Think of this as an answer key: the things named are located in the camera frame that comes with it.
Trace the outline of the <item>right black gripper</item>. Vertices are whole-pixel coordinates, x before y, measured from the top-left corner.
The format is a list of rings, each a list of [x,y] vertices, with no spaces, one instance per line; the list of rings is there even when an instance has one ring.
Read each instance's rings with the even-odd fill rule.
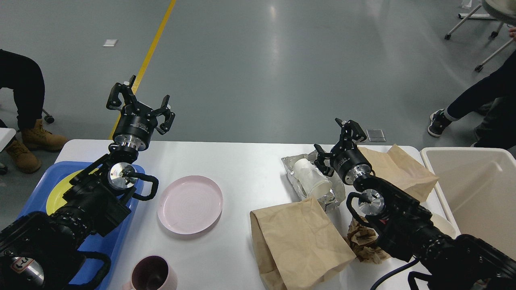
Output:
[[[359,177],[372,175],[372,165],[356,145],[365,142],[367,135],[354,120],[334,120],[341,127],[339,141],[330,153],[314,144],[317,152],[314,165],[324,176],[332,177],[335,172],[344,184],[353,185]],[[326,160],[330,160],[331,166],[326,165]]]

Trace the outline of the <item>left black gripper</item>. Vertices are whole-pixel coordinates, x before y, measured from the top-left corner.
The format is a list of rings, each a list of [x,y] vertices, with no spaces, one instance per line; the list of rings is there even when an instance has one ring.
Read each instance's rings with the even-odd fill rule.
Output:
[[[132,90],[136,75],[132,75],[127,84],[116,83],[111,88],[106,103],[108,110],[120,111],[120,120],[113,134],[116,145],[132,143],[136,150],[147,150],[151,136],[156,129],[160,135],[170,131],[175,119],[175,113],[169,106],[170,95],[164,96],[160,108],[141,108],[137,112],[137,99]],[[158,117],[163,116],[164,121],[158,123]]]

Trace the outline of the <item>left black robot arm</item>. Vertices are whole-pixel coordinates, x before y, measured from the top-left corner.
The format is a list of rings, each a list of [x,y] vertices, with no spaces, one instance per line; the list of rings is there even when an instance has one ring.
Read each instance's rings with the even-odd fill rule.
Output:
[[[2,290],[94,290],[109,273],[108,255],[79,248],[90,235],[105,237],[122,224],[131,213],[129,200],[155,197],[158,179],[133,163],[153,132],[166,134],[175,118],[169,95],[155,110],[139,102],[135,80],[112,87],[106,108],[118,110],[120,119],[109,153],[70,180],[66,204],[51,214],[28,213],[1,231]]]

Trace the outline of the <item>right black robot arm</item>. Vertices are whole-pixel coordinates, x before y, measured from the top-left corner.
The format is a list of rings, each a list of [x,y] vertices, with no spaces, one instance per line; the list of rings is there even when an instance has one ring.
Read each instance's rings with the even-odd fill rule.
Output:
[[[431,221],[432,213],[420,202],[387,180],[377,177],[357,143],[366,140],[360,125],[335,118],[341,132],[330,152],[318,144],[315,166],[325,176],[336,173],[354,187],[346,207],[356,222],[374,229],[376,244],[406,264],[379,278],[372,290],[390,277],[421,263],[428,273],[411,271],[408,285],[417,280],[430,290],[514,290],[515,261],[484,240],[469,234],[446,235]]]

